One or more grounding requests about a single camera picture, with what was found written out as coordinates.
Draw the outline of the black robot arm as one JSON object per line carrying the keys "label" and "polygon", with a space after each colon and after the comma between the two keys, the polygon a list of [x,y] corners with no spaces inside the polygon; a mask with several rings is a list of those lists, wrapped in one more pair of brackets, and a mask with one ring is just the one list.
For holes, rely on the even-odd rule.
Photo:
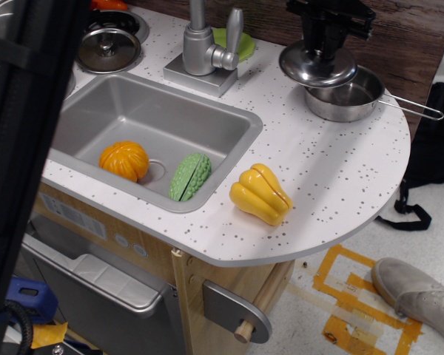
{"label": "black robot arm", "polygon": [[0,351],[6,293],[89,12],[88,1],[18,1],[0,38]]}

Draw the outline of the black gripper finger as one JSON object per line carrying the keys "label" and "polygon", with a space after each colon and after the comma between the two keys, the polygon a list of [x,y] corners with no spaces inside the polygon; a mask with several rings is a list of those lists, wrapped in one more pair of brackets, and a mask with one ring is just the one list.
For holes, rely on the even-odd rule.
{"label": "black gripper finger", "polygon": [[326,22],[322,29],[320,57],[323,60],[334,59],[335,53],[343,46],[348,34],[349,28],[347,26]]}
{"label": "black gripper finger", "polygon": [[303,42],[308,52],[322,52],[325,34],[324,22],[319,17],[302,15]]}

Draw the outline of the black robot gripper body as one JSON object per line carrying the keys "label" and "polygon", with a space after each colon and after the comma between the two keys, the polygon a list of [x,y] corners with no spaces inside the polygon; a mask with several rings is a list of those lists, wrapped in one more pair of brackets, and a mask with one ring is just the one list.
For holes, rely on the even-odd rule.
{"label": "black robot gripper body", "polygon": [[349,28],[349,35],[369,39],[372,22],[376,13],[362,1],[287,1],[290,13],[319,17],[324,23],[343,24]]}

